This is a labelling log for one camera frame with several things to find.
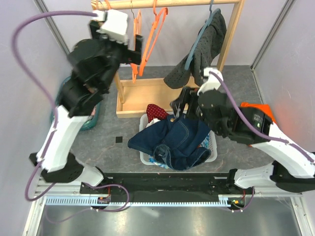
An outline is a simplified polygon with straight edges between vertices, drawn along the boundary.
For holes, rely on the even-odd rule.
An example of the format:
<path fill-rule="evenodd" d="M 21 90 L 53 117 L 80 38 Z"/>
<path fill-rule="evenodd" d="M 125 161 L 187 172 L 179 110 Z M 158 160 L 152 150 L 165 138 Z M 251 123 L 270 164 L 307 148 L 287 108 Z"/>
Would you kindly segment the orange hanger of white skirt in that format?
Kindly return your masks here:
<path fill-rule="evenodd" d="M 109 0 L 95 0 L 95 10 L 110 10 L 112 9 Z"/>

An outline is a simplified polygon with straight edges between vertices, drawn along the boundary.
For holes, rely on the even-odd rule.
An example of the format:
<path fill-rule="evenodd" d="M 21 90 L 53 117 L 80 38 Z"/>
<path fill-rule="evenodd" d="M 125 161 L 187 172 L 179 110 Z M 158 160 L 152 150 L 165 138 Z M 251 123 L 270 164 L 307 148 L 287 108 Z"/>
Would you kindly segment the blue floral skirt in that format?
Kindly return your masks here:
<path fill-rule="evenodd" d="M 207 137 L 204 139 L 204 141 L 200 144 L 200 147 L 206 148 L 211 151 L 211 155 L 208 157 L 208 159 L 205 161 L 213 162 L 216 160 L 218 153 L 217 153 L 217 143 L 216 143 L 216 137 L 213 131 L 210 131 Z M 156 165 L 159 167 L 162 167 L 164 169 L 169 169 L 169 167 L 166 164 L 161 164 L 153 159 L 152 156 L 145 154 L 143 152 L 140 152 L 140 160 L 145 165 Z"/>

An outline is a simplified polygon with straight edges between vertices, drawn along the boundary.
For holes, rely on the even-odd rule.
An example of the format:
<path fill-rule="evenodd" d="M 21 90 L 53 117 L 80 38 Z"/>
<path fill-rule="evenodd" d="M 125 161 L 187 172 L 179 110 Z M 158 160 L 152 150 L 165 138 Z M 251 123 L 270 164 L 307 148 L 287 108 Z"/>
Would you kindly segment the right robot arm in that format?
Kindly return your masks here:
<path fill-rule="evenodd" d="M 290 141 L 272 121 L 256 107 L 239 107 L 230 95 L 216 89 L 198 92 L 183 87 L 179 97 L 170 102 L 174 114 L 206 123 L 216 135 L 256 148 L 273 162 L 253 169 L 231 169 L 225 181 L 230 193 L 259 186 L 276 186 L 291 193 L 315 188 L 315 155 Z"/>

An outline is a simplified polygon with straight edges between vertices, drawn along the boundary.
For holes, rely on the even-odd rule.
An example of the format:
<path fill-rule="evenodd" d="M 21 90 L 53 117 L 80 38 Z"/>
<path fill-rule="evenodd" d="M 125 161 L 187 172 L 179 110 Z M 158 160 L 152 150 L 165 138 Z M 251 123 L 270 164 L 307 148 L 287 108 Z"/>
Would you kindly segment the orange hanger of denim skirt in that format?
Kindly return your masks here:
<path fill-rule="evenodd" d="M 153 51 L 153 48 L 157 42 L 158 36 L 164 24 L 165 18 L 168 15 L 168 8 L 163 7 L 159 13 L 156 11 L 157 0 L 153 2 L 153 14 L 155 15 L 155 20 L 152 23 L 152 27 L 147 38 L 147 43 L 144 48 L 144 52 L 142 55 L 142 61 L 139 66 L 138 75 L 142 76 L 144 73 L 145 66 L 150 58 L 150 55 Z"/>

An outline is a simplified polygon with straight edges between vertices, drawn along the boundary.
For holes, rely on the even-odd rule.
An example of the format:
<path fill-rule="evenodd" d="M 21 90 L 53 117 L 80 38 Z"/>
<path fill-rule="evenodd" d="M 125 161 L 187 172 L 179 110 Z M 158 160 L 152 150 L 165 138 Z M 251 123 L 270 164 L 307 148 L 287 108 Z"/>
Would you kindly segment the dark denim skirt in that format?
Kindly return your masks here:
<path fill-rule="evenodd" d="M 211 151 L 200 145 L 209 132 L 209 127 L 198 119 L 168 115 L 134 135 L 127 146 L 175 171 L 186 171 L 210 157 Z"/>

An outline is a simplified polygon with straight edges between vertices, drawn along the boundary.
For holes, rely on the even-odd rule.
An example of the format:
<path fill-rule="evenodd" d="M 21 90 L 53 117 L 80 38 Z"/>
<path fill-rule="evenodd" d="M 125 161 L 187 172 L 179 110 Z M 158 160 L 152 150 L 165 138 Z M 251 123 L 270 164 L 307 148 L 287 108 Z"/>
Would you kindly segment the orange hanger of floral skirt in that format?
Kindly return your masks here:
<path fill-rule="evenodd" d="M 142 14 L 141 14 L 141 10 L 138 10 L 137 16 L 134 17 L 134 20 L 133 20 L 134 49 L 136 49 L 136 38 L 137 36 L 141 35 L 141 27 L 142 27 Z M 138 75 L 138 65 L 132 63 L 130 66 L 132 69 L 132 82 L 135 83 L 137 75 Z"/>

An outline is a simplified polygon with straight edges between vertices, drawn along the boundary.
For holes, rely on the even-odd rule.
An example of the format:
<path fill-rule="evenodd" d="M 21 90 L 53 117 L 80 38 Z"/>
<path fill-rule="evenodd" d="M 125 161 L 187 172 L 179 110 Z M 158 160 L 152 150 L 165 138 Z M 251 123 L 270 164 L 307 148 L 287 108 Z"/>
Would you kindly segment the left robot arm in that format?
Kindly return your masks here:
<path fill-rule="evenodd" d="M 135 49 L 109 39 L 107 35 L 79 41 L 67 56 L 73 66 L 71 77 L 53 100 L 57 115 L 44 146 L 30 154 L 30 161 L 41 167 L 48 183 L 84 182 L 96 193 L 104 193 L 108 181 L 97 167 L 77 160 L 70 148 L 81 127 L 91 117 L 94 107 L 109 92 L 122 63 L 140 64 L 143 37 L 135 36 Z"/>

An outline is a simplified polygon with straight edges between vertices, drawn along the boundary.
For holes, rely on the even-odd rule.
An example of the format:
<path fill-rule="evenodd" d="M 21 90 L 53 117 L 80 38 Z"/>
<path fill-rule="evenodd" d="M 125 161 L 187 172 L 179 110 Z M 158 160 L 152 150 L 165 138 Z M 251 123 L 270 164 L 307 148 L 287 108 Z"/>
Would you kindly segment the red polka dot skirt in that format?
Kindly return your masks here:
<path fill-rule="evenodd" d="M 146 114 L 148 122 L 151 122 L 154 119 L 163 120 L 168 116 L 168 113 L 163 108 L 155 104 L 148 104 L 146 108 Z"/>

